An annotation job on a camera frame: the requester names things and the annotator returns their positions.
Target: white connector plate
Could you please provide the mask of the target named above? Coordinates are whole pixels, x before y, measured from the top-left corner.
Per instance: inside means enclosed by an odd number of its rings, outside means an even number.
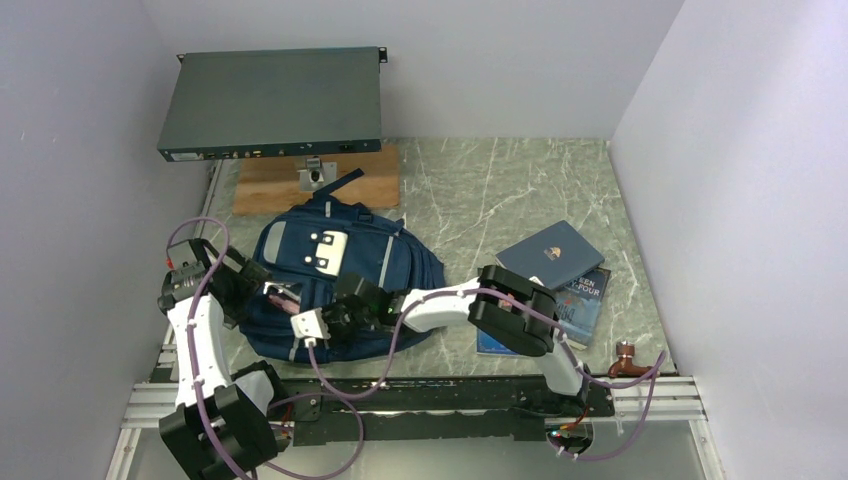
[[[327,324],[324,323],[321,317],[320,308],[292,315],[291,323],[292,331],[296,338],[320,338],[322,340],[330,338],[330,333],[327,331]]]
[[[344,259],[344,251],[347,247],[347,234],[344,232],[336,232],[327,230],[323,237],[318,242],[318,247],[315,249],[315,269],[321,273],[339,276],[339,271],[342,268],[342,259]]]
[[[180,366],[180,391],[177,405],[191,406],[197,403],[194,393],[194,379],[191,377],[191,361],[188,353],[188,311],[192,299],[187,298],[168,311],[168,320],[174,327],[177,342],[177,361]],[[224,350],[221,348],[220,332],[224,325],[224,311],[212,295],[200,297],[194,316],[197,327],[194,329],[194,342],[197,346],[197,363],[203,378],[203,398],[214,395],[218,387],[226,387],[232,381],[227,371]]]

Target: wire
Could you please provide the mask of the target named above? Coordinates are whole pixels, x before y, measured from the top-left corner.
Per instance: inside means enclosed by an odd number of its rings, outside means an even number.
[[[583,413],[581,413],[581,414],[580,414],[580,416],[579,416],[579,417],[577,417],[577,420],[575,420],[575,421],[573,421],[573,422],[571,422],[571,423],[566,423],[565,425],[561,425],[561,426],[559,427],[559,428],[560,428],[560,430],[566,430],[566,431],[569,431],[569,432],[570,432],[571,430],[574,430],[575,428],[577,428],[577,425],[580,425],[580,422],[582,422],[582,421],[583,421],[583,419],[584,419],[584,418],[586,418],[586,415],[587,415],[588,413],[589,413],[589,403],[587,402],[587,403],[586,403],[586,408],[584,408],[584,409],[583,409]]]
[[[211,218],[211,217],[195,217],[195,218],[188,219],[188,220],[184,221],[183,223],[181,223],[179,226],[177,226],[177,228],[174,230],[174,232],[171,233],[171,235],[168,237],[167,248],[170,248],[173,245],[174,238],[176,237],[177,233],[180,230],[182,230],[183,227],[185,227],[186,225],[192,225],[192,224],[198,223],[198,222],[212,222],[212,223],[218,225],[219,227],[221,227],[221,230],[224,232],[224,248],[222,249],[222,252],[226,252],[229,249],[230,232],[227,229],[227,226],[224,225],[223,222],[221,222],[217,219]],[[225,253],[221,253],[218,256],[218,258],[215,260],[215,263],[213,263],[212,266],[209,267],[209,271],[207,271],[206,275],[203,276],[203,279],[198,284],[197,290],[194,292],[194,296],[192,296],[192,299],[191,299],[191,305],[189,306],[189,310],[188,310],[188,325],[186,326],[186,334],[187,334],[186,336],[187,336],[187,340],[188,340],[187,343],[188,343],[189,363],[191,364],[191,375],[194,378],[194,393],[195,393],[195,397],[197,399],[197,411],[200,414],[200,423],[203,425],[203,430],[206,432],[206,436],[209,438],[209,442],[212,444],[212,447],[215,449],[215,451],[221,457],[221,460],[224,461],[224,463],[230,468],[230,470],[237,477],[241,478],[242,480],[258,480],[259,477],[256,475],[255,470],[251,471],[253,476],[248,475],[244,471],[244,469],[242,469],[238,465],[238,463],[236,463],[236,461],[229,454],[229,452],[227,452],[227,449],[221,443],[221,439],[218,438],[218,434],[215,433],[215,429],[212,427],[212,421],[209,418],[209,412],[206,411],[206,404],[205,404],[204,398],[203,398],[203,380],[200,378],[200,363],[198,361],[198,356],[197,356],[197,344],[196,344],[195,338],[194,338],[194,329],[195,329],[196,325],[194,324],[194,322],[192,320],[194,320],[194,316],[197,313],[197,305],[200,302],[200,298],[203,296],[203,291],[206,290],[206,286],[209,284],[209,281],[212,279],[212,275],[215,273],[216,270],[218,270],[218,268],[220,268],[221,264],[224,262],[224,256],[225,256]],[[310,394],[295,395],[294,397],[290,397],[290,398],[281,400],[279,402],[276,402],[272,406],[283,405],[285,403],[290,403],[290,402],[299,400],[301,398],[308,398],[310,396],[328,396],[328,395],[330,395],[330,394],[327,394],[327,393],[310,393]],[[340,398],[339,400],[341,400],[342,403],[344,403],[345,405],[347,405],[348,408],[350,408],[351,412],[353,412],[353,414],[356,416],[356,421],[359,424],[359,443],[357,443],[356,450],[353,452],[353,455],[351,456],[350,460],[348,460],[348,462],[346,464],[344,464],[340,469],[336,470],[333,473],[330,473],[328,475],[321,475],[321,476],[317,476],[317,477],[311,477],[311,476],[301,475],[301,474],[294,473],[294,472],[289,472],[288,470],[285,470],[282,467],[274,465],[271,462],[266,462],[265,466],[267,466],[268,468],[270,468],[272,470],[276,470],[277,472],[282,473],[284,475],[288,475],[290,477],[296,478],[298,480],[327,480],[329,478],[332,478],[332,477],[339,475],[340,473],[347,470],[351,465],[353,465],[353,462],[356,461],[357,457],[359,457],[359,454],[362,452],[362,447],[365,443],[365,425],[362,423],[362,417],[359,415],[359,412],[356,410],[356,408],[350,402],[348,402],[344,398]]]
[[[645,408],[642,410],[642,416],[639,418],[639,422],[636,424],[636,428],[633,430],[633,433],[630,434],[630,437],[625,441],[621,446],[616,448],[615,450],[604,453],[601,455],[576,455],[569,451],[560,450],[559,447],[554,445],[550,439],[547,440],[548,444],[553,447],[554,450],[557,451],[557,454],[565,453],[570,456],[575,461],[580,462],[600,462],[603,460],[609,460],[611,458],[617,457],[624,453],[625,450],[630,448],[631,445],[639,438],[639,435],[642,433],[642,429],[645,428],[645,421],[648,418],[648,410],[651,408],[651,400],[654,398],[654,385],[657,382],[657,377],[654,375],[651,377],[650,387],[648,387],[648,397],[645,399]]]
[[[299,395],[295,395],[293,397],[289,397],[289,398],[280,400],[278,402],[274,402],[271,405],[268,405],[268,408],[271,409],[271,408],[274,408],[274,407],[278,407],[280,405],[285,405],[287,403],[290,404],[292,402],[296,402],[296,401],[302,400],[304,398],[335,397],[335,396],[336,395],[334,395],[332,393],[325,393],[325,392],[301,393]],[[328,473],[326,475],[319,475],[319,476],[315,476],[315,477],[308,476],[308,475],[302,475],[300,473],[290,472],[290,471],[288,471],[288,470],[286,470],[286,469],[284,469],[284,468],[282,468],[278,465],[274,465],[271,462],[266,462],[265,466],[270,468],[271,470],[278,472],[278,473],[282,473],[283,475],[288,475],[288,476],[290,476],[292,478],[296,478],[298,480],[327,480],[327,479],[333,478],[333,477],[341,474],[342,472],[344,472],[345,470],[350,468],[350,466],[353,465],[353,462],[355,462],[356,459],[359,458],[359,454],[362,453],[362,448],[365,446],[365,424],[362,422],[362,415],[359,413],[359,411],[356,409],[356,407],[353,406],[352,403],[350,403],[348,400],[341,398],[341,397],[339,397],[339,400],[342,403],[344,403],[345,406],[347,406],[347,408],[350,409],[351,413],[353,413],[353,416],[356,418],[356,423],[359,425],[359,439],[356,443],[356,449],[353,451],[353,455],[350,456],[350,459],[344,465],[339,467],[339,469],[336,470],[335,472]]]
[[[432,292],[432,293],[429,293],[427,295],[424,295],[422,297],[422,300],[416,300],[415,302],[413,302],[412,304],[410,304],[409,306],[404,308],[403,311],[401,311],[401,314],[398,316],[397,324],[395,325],[395,331],[394,331],[394,334],[392,335],[391,344],[389,345],[389,354],[388,354],[388,359],[386,360],[386,368],[383,370],[383,373],[382,373],[382,375],[380,375],[380,378],[368,390],[361,392],[361,393],[357,393],[357,394],[351,394],[351,393],[342,392],[341,390],[334,387],[330,383],[330,381],[327,379],[327,377],[324,375],[324,372],[321,371],[321,368],[318,366],[318,361],[315,358],[315,351],[314,351],[314,349],[311,345],[308,346],[309,362],[312,364],[312,368],[313,368],[313,370],[315,370],[315,374],[318,376],[318,379],[321,380],[321,383],[323,384],[324,388],[326,388],[330,392],[334,393],[337,397],[339,397],[341,399],[347,399],[347,400],[362,400],[364,398],[367,398],[367,397],[373,395],[377,390],[379,390],[380,387],[383,386],[383,382],[385,382],[386,377],[388,377],[389,369],[392,366],[392,361],[394,359],[395,349],[397,347],[397,340],[398,340],[398,334],[400,332],[400,327],[401,327],[401,325],[403,325],[403,321],[406,319],[407,315],[409,315],[409,313],[412,310],[414,310],[419,305],[421,305],[424,302],[431,300],[433,298],[445,297],[445,296],[455,296],[455,295],[460,295],[460,294],[461,295],[469,295],[469,294],[479,294],[479,293],[491,295],[495,298],[503,300],[503,301],[509,303],[510,305],[512,305],[513,307],[517,308],[518,310],[529,314],[533,318],[536,318],[536,319],[542,321],[543,323],[549,325],[552,328],[555,328],[559,332],[559,335],[558,335],[559,342],[560,343],[565,342],[565,330],[564,330],[564,327],[559,324],[559,322],[557,322],[556,320],[554,320],[554,319],[552,319],[552,318],[550,318],[546,315],[543,315],[543,314],[537,312],[536,310],[533,310],[532,308],[524,305],[523,303],[519,302],[515,298],[510,297],[510,296],[508,296],[504,293],[501,293],[497,290],[493,290],[491,288],[473,288],[473,289],[468,289],[468,290],[464,290],[464,291],[440,290],[440,291],[436,291],[436,292]],[[660,366],[662,366],[663,362],[665,361],[666,352],[664,350],[662,352],[660,352],[659,356],[657,357],[657,362],[654,364],[654,366],[651,367],[651,369],[648,370],[641,377],[635,379],[632,382],[614,383],[613,384],[613,383],[607,383],[607,382],[598,380],[598,379],[592,377],[591,375],[589,375],[588,373],[586,373],[582,368],[582,363],[579,362],[577,360],[577,358],[574,356],[574,352],[571,351],[571,348],[569,348],[567,345],[563,345],[563,347],[564,347],[564,350],[565,350],[566,354],[568,355],[570,361],[574,365],[574,368],[578,372],[580,372],[580,374],[583,376],[583,378],[585,378],[589,382],[595,383],[595,384],[600,385],[602,387],[610,388],[610,389],[630,388],[630,387],[637,385],[637,384],[645,381],[646,379],[650,378],[651,387],[648,390],[648,397],[647,397],[647,400],[645,401],[645,409],[642,411],[642,417],[639,419],[639,423],[636,426],[636,430],[633,431],[633,435],[631,435],[631,437],[628,438],[627,441],[624,442],[623,445],[621,445],[621,447],[619,447],[618,449],[614,450],[613,452],[611,452],[609,454],[599,455],[597,457],[591,457],[590,456],[588,458],[586,458],[586,457],[579,457],[579,458],[580,458],[580,460],[584,460],[584,458],[585,458],[585,461],[595,461],[596,459],[597,460],[606,460],[606,459],[613,458],[613,457],[620,455],[622,452],[624,452],[625,450],[630,448],[630,445],[633,444],[633,442],[635,441],[635,439],[638,437],[638,435],[641,433],[642,429],[645,426],[645,420],[647,419],[647,416],[648,416],[648,409],[651,406],[651,400],[653,399],[653,395],[654,395],[654,384],[656,382],[656,377],[659,374]],[[576,424],[579,423],[581,420],[582,420],[582,417],[580,419],[578,419],[578,421],[575,422],[574,425],[576,426]]]
[[[167,247],[170,248],[172,246],[174,238],[176,237],[177,233],[183,227],[185,227],[186,225],[191,225],[191,224],[195,224],[195,223],[198,223],[198,222],[212,222],[212,223],[215,223],[216,225],[218,225],[219,227],[221,227],[221,230],[224,232],[224,248],[223,248],[222,252],[226,252],[227,249],[229,249],[230,233],[229,233],[229,230],[227,229],[227,226],[224,225],[223,222],[221,222],[217,219],[211,218],[211,217],[195,217],[195,218],[191,218],[191,219],[186,220],[183,223],[181,223],[174,230],[174,232],[171,233],[171,235],[168,237]],[[232,472],[237,477],[241,478],[242,480],[257,480],[258,477],[256,476],[255,471],[251,472],[251,473],[254,474],[254,476],[251,477],[236,463],[236,461],[232,458],[232,456],[229,454],[229,452],[227,452],[226,448],[221,443],[220,438],[218,438],[217,433],[215,432],[214,428],[212,427],[212,422],[209,418],[209,413],[206,411],[206,405],[204,403],[203,380],[200,378],[200,366],[199,366],[199,361],[198,361],[198,356],[197,356],[197,345],[195,343],[195,338],[194,338],[194,329],[196,328],[196,324],[194,324],[194,322],[192,320],[194,320],[194,316],[197,313],[197,306],[200,302],[200,298],[203,296],[203,291],[206,289],[206,286],[209,284],[209,281],[212,279],[212,275],[215,273],[216,270],[218,270],[218,268],[220,268],[221,264],[224,262],[224,256],[225,256],[225,253],[221,253],[218,256],[218,258],[215,260],[215,262],[212,264],[212,266],[206,272],[206,275],[203,276],[203,279],[198,284],[197,290],[195,291],[194,296],[192,297],[191,305],[189,307],[189,312],[188,312],[188,325],[186,327],[189,360],[190,360],[190,364],[191,364],[192,377],[194,378],[194,392],[195,392],[196,399],[197,399],[197,410],[198,410],[198,413],[200,414],[201,424],[203,425],[203,429],[206,432],[206,436],[209,438],[210,443],[212,444],[212,446],[214,447],[214,449],[216,450],[218,455],[221,456],[221,459],[224,461],[224,463],[230,468],[230,470],[232,470]],[[323,372],[318,367],[318,362],[315,358],[315,351],[314,351],[312,346],[309,346],[309,348],[308,348],[308,350],[309,350],[309,361],[310,361],[310,363],[312,363],[312,368],[315,370],[315,373],[318,375],[318,378],[324,384],[325,388],[327,388],[327,390],[329,390],[332,393],[332,395],[329,394],[329,393],[300,394],[300,395],[295,395],[294,397],[290,397],[290,398],[281,400],[281,401],[276,402],[275,404],[272,405],[272,406],[283,405],[283,404],[286,404],[286,403],[291,403],[291,402],[294,402],[296,400],[299,400],[299,399],[302,399],[302,398],[308,398],[308,397],[311,397],[311,396],[333,396],[333,395],[335,395],[336,397],[338,397],[339,400],[342,401],[342,403],[344,403],[348,408],[351,409],[351,412],[353,412],[354,416],[356,417],[357,423],[359,424],[359,442],[357,443],[356,450],[354,451],[351,458],[347,461],[347,463],[345,463],[341,468],[339,468],[337,471],[335,471],[333,473],[330,473],[330,474],[327,474],[327,475],[321,475],[321,476],[314,476],[314,477],[313,476],[307,476],[307,475],[301,475],[301,474],[297,474],[297,473],[294,473],[294,472],[289,472],[288,470],[285,470],[282,467],[274,465],[270,462],[267,462],[266,466],[268,466],[272,470],[275,470],[275,471],[282,473],[284,475],[288,475],[290,477],[296,478],[298,480],[327,480],[329,478],[332,478],[332,477],[339,475],[340,473],[342,473],[346,469],[348,469],[356,461],[357,457],[362,452],[362,448],[363,448],[363,445],[365,443],[365,426],[362,422],[362,417],[359,414],[359,412],[356,410],[356,408],[353,406],[353,404],[350,403],[350,401],[361,400],[361,399],[364,399],[364,398],[367,398],[367,397],[373,395],[383,385],[383,382],[385,382],[386,377],[388,376],[389,370],[391,369],[391,366],[392,366],[392,361],[394,359],[395,350],[397,349],[398,338],[399,338],[400,330],[401,330],[400,327],[401,327],[401,325],[403,325],[403,321],[406,319],[407,315],[409,315],[409,313],[413,309],[415,309],[419,305],[423,304],[425,301],[431,300],[433,298],[450,296],[450,295],[457,295],[457,294],[467,295],[467,294],[477,294],[477,293],[484,293],[484,294],[487,294],[487,295],[491,295],[495,298],[501,299],[501,300],[509,303],[513,307],[519,309],[520,311],[525,312],[525,313],[529,314],[530,316],[542,321],[543,323],[548,324],[549,326],[557,329],[560,332],[559,333],[559,341],[560,342],[565,341],[564,329],[559,324],[559,322],[555,321],[554,319],[552,319],[552,318],[550,318],[546,315],[543,315],[543,314],[531,309],[530,307],[527,307],[526,305],[518,302],[514,298],[512,298],[508,295],[505,295],[505,294],[503,294],[503,293],[501,293],[497,290],[493,290],[493,289],[490,289],[490,288],[476,288],[476,289],[465,290],[464,292],[459,292],[457,290],[450,290],[450,291],[441,290],[441,291],[436,291],[436,292],[432,292],[430,294],[427,294],[422,298],[422,300],[416,300],[415,302],[413,302],[412,304],[407,306],[407,308],[405,308],[401,312],[401,314],[398,316],[398,321],[397,321],[397,324],[395,325],[395,331],[392,335],[392,340],[391,340],[391,343],[389,345],[389,353],[388,353],[388,359],[386,361],[386,368],[384,369],[382,375],[380,376],[380,379],[377,382],[374,383],[374,386],[372,386],[368,390],[361,392],[361,393],[358,393],[358,394],[349,394],[349,393],[345,393],[345,392],[342,392],[342,391],[336,389],[333,385],[330,384],[329,380],[324,376]],[[601,385],[605,388],[617,388],[617,389],[629,388],[629,387],[632,387],[634,385],[641,383],[642,381],[644,381],[647,378],[651,379],[651,386],[650,386],[650,389],[648,390],[648,397],[647,397],[647,400],[645,402],[645,409],[643,410],[642,417],[640,418],[639,423],[636,426],[636,429],[633,431],[633,434],[630,436],[630,438],[628,438],[627,441],[621,447],[619,447],[618,449],[616,449],[613,452],[610,452],[608,454],[598,455],[598,456],[589,457],[589,458],[579,457],[580,460],[584,460],[584,461],[597,461],[597,460],[606,460],[608,458],[613,458],[613,457],[621,454],[625,450],[627,450],[627,448],[629,448],[630,445],[632,445],[632,443],[635,441],[635,439],[641,433],[642,428],[644,427],[644,424],[645,424],[645,420],[646,420],[647,415],[648,415],[648,409],[651,405],[651,400],[653,398],[654,384],[656,382],[656,375],[659,371],[659,367],[662,365],[662,362],[665,360],[666,352],[663,351],[663,352],[660,353],[659,357],[657,358],[657,363],[651,368],[651,370],[649,370],[648,372],[646,372],[644,375],[637,378],[633,382],[626,383],[626,384],[610,384],[610,383],[603,382],[603,381],[595,379],[594,377],[592,377],[591,375],[589,375],[588,373],[586,373],[583,370],[583,368],[581,367],[582,364],[577,360],[577,358],[574,356],[574,353],[571,351],[570,348],[566,347],[565,352],[568,354],[568,357],[571,360],[571,362],[575,365],[575,368],[577,369],[577,371],[580,372],[580,374],[584,378],[586,378],[590,382],[596,383],[596,384]],[[572,455],[572,457],[575,460],[578,458],[577,456],[574,456],[574,455]]]
[[[286,423],[291,420],[291,412],[292,412],[292,404],[290,403],[288,408],[286,408],[286,414],[283,415],[282,420],[280,420],[279,429],[286,434],[286,438],[291,438],[292,429],[286,426]],[[272,428],[277,427],[277,425],[271,424]]]
[[[395,329],[394,329],[395,331],[392,334],[391,343],[389,344],[389,353],[388,353],[388,358],[386,360],[386,368],[383,369],[383,373],[380,375],[380,378],[376,382],[374,382],[374,385],[371,388],[369,388],[368,390],[365,390],[364,392],[361,392],[361,393],[347,393],[347,392],[342,392],[341,390],[338,390],[336,387],[334,387],[332,384],[330,384],[330,381],[327,379],[326,376],[324,376],[324,372],[322,372],[321,368],[318,366],[318,360],[315,358],[315,351],[314,351],[313,347],[308,346],[307,350],[308,350],[308,353],[309,353],[309,362],[312,364],[312,369],[315,370],[315,374],[318,376],[318,379],[321,380],[321,382],[324,384],[324,387],[326,387],[327,390],[335,393],[339,397],[344,397],[344,398],[351,400],[351,401],[362,400],[362,399],[370,397],[377,390],[380,389],[380,387],[383,385],[383,382],[386,381],[386,378],[389,375],[389,369],[391,369],[391,367],[392,367],[392,362],[394,361],[395,350],[397,348],[398,336],[400,334],[400,327],[401,327],[401,325],[403,325],[403,322],[404,322],[404,320],[406,320],[406,317],[409,315],[409,313],[412,310],[414,310],[416,307],[418,307],[419,305],[423,304],[424,302],[426,302],[428,300],[432,300],[432,299],[438,298],[438,297],[456,296],[458,294],[458,292],[459,292],[459,290],[439,290],[439,291],[435,291],[435,292],[429,293],[427,295],[424,295],[422,297],[422,300],[416,300],[415,302],[413,302],[412,304],[410,304],[409,306],[404,308],[403,311],[401,311],[401,314],[398,316],[397,323],[395,324]],[[503,300],[503,301],[509,303],[510,305],[512,305],[513,307],[517,308],[518,310],[521,310],[522,312],[529,314],[530,316],[542,321],[543,323],[549,325],[550,327],[557,329],[560,332],[560,335],[559,335],[560,343],[565,342],[565,337],[563,335],[565,333],[565,329],[562,325],[559,324],[559,322],[548,317],[547,315],[543,315],[543,314],[537,312],[536,310],[533,310],[532,308],[528,307],[527,305],[524,305],[523,303],[519,302],[515,298],[510,297],[509,295],[501,293],[497,290],[493,290],[491,288],[472,288],[472,289],[465,290],[463,292],[464,295],[478,294],[478,293],[491,295],[495,298]],[[575,369],[583,376],[583,378],[585,378],[589,382],[595,383],[597,385],[600,385],[604,388],[609,388],[609,389],[630,388],[630,387],[633,387],[635,385],[638,385],[639,383],[642,383],[643,381],[645,381],[649,378],[652,378],[655,374],[658,373],[659,368],[662,365],[662,363],[665,361],[665,357],[666,357],[665,351],[660,352],[659,357],[657,357],[656,364],[653,367],[651,367],[651,369],[648,370],[644,375],[633,380],[632,382],[628,382],[628,383],[607,383],[607,382],[598,380],[595,377],[586,373],[585,370],[583,370],[583,368],[581,368],[582,363],[577,360],[577,357],[574,356],[574,352],[571,351],[571,348],[569,348],[566,345],[563,345],[563,346],[564,346],[564,350],[565,350],[566,354],[568,355],[569,360],[571,360],[571,363],[575,366]]]
[[[538,418],[562,418],[562,417],[564,417],[568,414],[568,412],[565,409],[563,409],[559,413],[536,412],[536,411],[528,410],[526,408],[521,408],[521,407],[509,407],[507,410],[514,411],[514,412],[521,412],[525,415],[530,415],[531,417],[538,417]]]

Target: reflective stripe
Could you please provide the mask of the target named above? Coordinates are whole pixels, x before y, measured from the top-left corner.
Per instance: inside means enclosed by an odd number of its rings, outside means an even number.
[[[277,222],[271,225],[268,236],[265,237],[265,248],[262,256],[268,263],[277,263],[277,255],[280,253],[280,245],[283,243],[283,232],[286,230],[286,222]]]
[[[395,237],[389,237],[389,242],[386,244],[386,254],[383,255],[383,269],[380,270],[380,282],[377,284],[383,288],[383,282],[386,280],[386,270],[389,269],[389,257],[392,254],[392,245],[395,243]]]

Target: gray marble surface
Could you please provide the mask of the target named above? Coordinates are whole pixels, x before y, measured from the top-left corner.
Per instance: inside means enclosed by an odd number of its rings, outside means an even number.
[[[650,364],[668,349],[642,260],[624,210],[606,143],[594,139],[390,139],[401,161],[401,205],[378,211],[406,217],[408,229],[445,263],[448,284],[475,276],[495,253],[552,223],[566,220],[606,258],[612,271],[594,344],[577,356],[593,372],[615,360],[615,343],[637,346],[636,363]],[[228,162],[210,206],[227,224],[231,243],[250,254],[275,215],[232,215],[240,161]],[[205,236],[220,247],[211,227]],[[259,357],[238,331],[223,336],[231,369]],[[518,375],[539,373],[532,360],[479,355],[474,327],[450,327],[396,355],[392,376]],[[375,377],[385,357],[325,366],[330,377]],[[272,360],[284,378],[312,377],[308,366]],[[663,372],[676,371],[671,357]]]

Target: book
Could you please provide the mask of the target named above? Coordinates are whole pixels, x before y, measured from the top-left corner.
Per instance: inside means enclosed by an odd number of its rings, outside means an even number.
[[[555,292],[557,319],[571,348],[584,350],[591,345],[609,277],[609,270],[595,268]],[[517,355],[482,330],[477,330],[477,353]]]
[[[604,256],[566,221],[557,222],[495,255],[501,266],[536,277],[551,290],[597,267]]]

